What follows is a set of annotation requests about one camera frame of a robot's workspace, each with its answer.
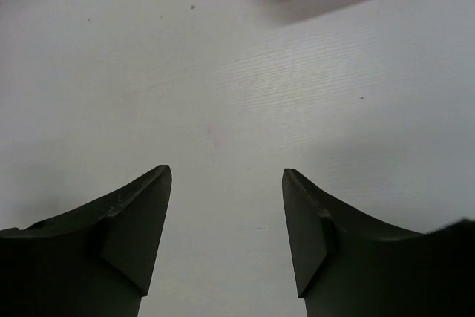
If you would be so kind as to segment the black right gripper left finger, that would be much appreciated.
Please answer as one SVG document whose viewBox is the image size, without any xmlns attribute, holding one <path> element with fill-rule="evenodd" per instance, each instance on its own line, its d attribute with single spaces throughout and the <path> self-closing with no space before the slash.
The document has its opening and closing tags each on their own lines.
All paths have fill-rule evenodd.
<svg viewBox="0 0 475 317">
<path fill-rule="evenodd" d="M 1 231 L 3 316 L 136 316 L 148 295 L 171 193 L 160 165 L 26 229 Z"/>
</svg>

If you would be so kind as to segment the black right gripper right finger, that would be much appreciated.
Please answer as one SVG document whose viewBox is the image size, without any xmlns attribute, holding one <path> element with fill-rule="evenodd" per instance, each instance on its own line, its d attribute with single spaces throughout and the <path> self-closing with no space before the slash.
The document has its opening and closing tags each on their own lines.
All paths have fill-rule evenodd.
<svg viewBox="0 0 475 317">
<path fill-rule="evenodd" d="M 308 316 L 472 316 L 474 222 L 418 233 L 378 220 L 295 169 L 282 177 L 299 298 Z"/>
</svg>

